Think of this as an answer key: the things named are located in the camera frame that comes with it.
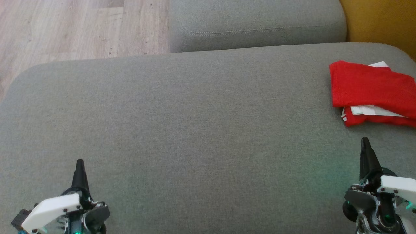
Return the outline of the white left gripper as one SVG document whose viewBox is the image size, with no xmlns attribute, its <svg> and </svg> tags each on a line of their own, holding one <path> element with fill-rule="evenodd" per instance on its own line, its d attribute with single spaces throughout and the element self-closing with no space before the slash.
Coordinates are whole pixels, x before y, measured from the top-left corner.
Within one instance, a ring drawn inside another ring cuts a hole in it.
<svg viewBox="0 0 416 234">
<path fill-rule="evenodd" d="M 40 202 L 23 218 L 21 232 L 26 234 L 46 234 L 46 225 L 53 221 L 63 225 L 64 234 L 105 234 L 105 222 L 110 217 L 110 209 L 104 202 L 94 202 L 90 198 L 89 183 L 82 159 L 78 159 L 72 179 L 72 193 Z"/>
</svg>

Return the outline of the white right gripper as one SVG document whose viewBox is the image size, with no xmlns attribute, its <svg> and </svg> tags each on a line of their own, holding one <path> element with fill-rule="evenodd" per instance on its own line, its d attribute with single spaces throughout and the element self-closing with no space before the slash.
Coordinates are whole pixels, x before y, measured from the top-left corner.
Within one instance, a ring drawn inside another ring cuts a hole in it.
<svg viewBox="0 0 416 234">
<path fill-rule="evenodd" d="M 383 169 L 369 138 L 361 139 L 360 180 L 372 180 Z M 383 175 L 379 183 L 351 185 L 345 193 L 343 213 L 355 222 L 355 234 L 414 234 L 412 222 L 397 213 L 406 209 L 415 212 L 415 179 Z"/>
</svg>

